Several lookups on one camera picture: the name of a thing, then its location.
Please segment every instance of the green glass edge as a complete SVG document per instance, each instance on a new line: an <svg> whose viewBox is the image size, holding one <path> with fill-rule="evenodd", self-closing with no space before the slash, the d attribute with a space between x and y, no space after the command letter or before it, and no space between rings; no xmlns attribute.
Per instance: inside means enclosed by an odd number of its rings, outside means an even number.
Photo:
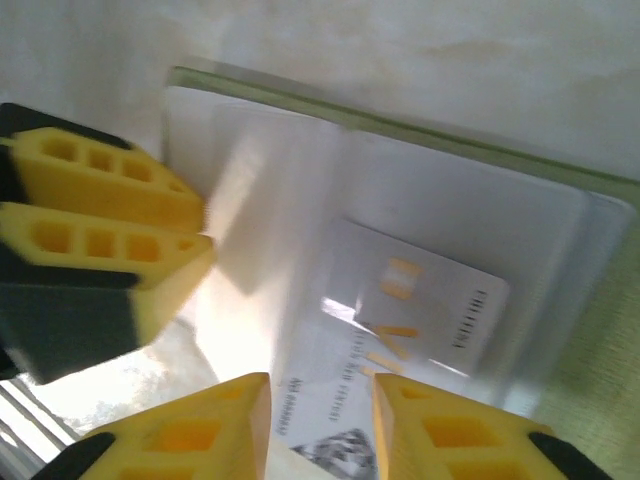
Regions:
<svg viewBox="0 0 640 480"><path fill-rule="evenodd" d="M403 123L188 67L168 86L210 91L345 128L508 168L623 200L640 212L640 182ZM640 221L633 220L550 378L536 417L615 478L640 478Z"/></svg>

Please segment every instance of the qr code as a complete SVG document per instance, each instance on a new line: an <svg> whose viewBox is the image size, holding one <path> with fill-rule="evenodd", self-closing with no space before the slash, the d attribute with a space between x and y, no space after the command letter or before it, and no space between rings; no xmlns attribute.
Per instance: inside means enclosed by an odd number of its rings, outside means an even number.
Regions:
<svg viewBox="0 0 640 480"><path fill-rule="evenodd" d="M293 450L341 480L377 478L376 455L358 428L298 445Z"/></svg>

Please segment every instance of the foam block hole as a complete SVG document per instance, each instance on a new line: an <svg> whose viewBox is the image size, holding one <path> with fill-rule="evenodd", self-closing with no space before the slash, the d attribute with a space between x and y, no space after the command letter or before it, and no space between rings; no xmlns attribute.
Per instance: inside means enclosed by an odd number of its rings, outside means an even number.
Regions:
<svg viewBox="0 0 640 480"><path fill-rule="evenodd" d="M191 480L195 471L190 468L127 468L119 480Z"/></svg>
<svg viewBox="0 0 640 480"><path fill-rule="evenodd" d="M113 157L108 152L89 150L89 166L103 172L113 172Z"/></svg>
<svg viewBox="0 0 640 480"><path fill-rule="evenodd" d="M521 465L512 462L456 462L447 467L454 480L532 480Z"/></svg>
<svg viewBox="0 0 640 480"><path fill-rule="evenodd" d="M151 169L147 165L132 158L125 158L123 160L122 174L125 177L140 180L141 182L151 181Z"/></svg>
<svg viewBox="0 0 640 480"><path fill-rule="evenodd" d="M31 230L31 238L46 252L69 253L71 251L72 228L64 223L36 222Z"/></svg>
<svg viewBox="0 0 640 480"><path fill-rule="evenodd" d="M158 240L149 235L129 235L127 237L127 259L136 262L157 262L160 260Z"/></svg>
<svg viewBox="0 0 640 480"><path fill-rule="evenodd" d="M465 417L433 417L423 420L433 444L438 448L492 447L496 436L480 421Z"/></svg>
<svg viewBox="0 0 640 480"><path fill-rule="evenodd" d="M49 138L43 141L42 153L67 162L74 162L77 158L75 143L62 138Z"/></svg>
<svg viewBox="0 0 640 480"><path fill-rule="evenodd" d="M108 230L87 230L87 255L90 257L113 258L115 256L116 236Z"/></svg>
<svg viewBox="0 0 640 480"><path fill-rule="evenodd" d="M209 450L220 432L214 420L175 420L164 425L147 444L152 452L201 452Z"/></svg>
<svg viewBox="0 0 640 480"><path fill-rule="evenodd" d="M180 193L184 192L184 188L178 182L171 182L169 184L169 188L174 192L180 192Z"/></svg>
<svg viewBox="0 0 640 480"><path fill-rule="evenodd" d="M184 252L185 250L189 250L190 248L193 248L193 240L186 240L186 239L182 239L178 242L178 250Z"/></svg>

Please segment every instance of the white card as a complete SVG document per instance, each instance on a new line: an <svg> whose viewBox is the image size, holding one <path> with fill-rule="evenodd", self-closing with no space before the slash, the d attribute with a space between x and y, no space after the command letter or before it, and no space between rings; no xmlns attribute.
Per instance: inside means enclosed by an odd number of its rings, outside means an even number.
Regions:
<svg viewBox="0 0 640 480"><path fill-rule="evenodd" d="M375 479L370 375L395 372L460 393L509 288L347 221L333 224L317 276L294 335L274 432L337 478ZM385 326L409 335L371 333Z"/></svg>

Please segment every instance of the white surface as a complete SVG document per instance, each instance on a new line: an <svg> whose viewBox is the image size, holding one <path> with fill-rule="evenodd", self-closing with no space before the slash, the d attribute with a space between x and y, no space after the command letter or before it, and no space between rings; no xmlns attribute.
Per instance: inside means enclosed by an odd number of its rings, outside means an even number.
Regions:
<svg viewBox="0 0 640 480"><path fill-rule="evenodd" d="M0 0L0 100L157 151L199 55L640 178L637 0Z"/></svg>
<svg viewBox="0 0 640 480"><path fill-rule="evenodd" d="M499 406L532 334L534 356L550 354L547 340L562 347L632 215L620 202L596 208L586 192L304 115L181 87L166 98L170 165L208 199L207 232L219 242L189 317L221 380L269 370L278 381L301 299L320 295L327 225L344 216L507 281L504 318L464 390ZM353 308L348 288L338 290L331 299ZM555 320L538 335L549 302ZM529 413L553 365L535 363L538 382L518 397Z"/></svg>

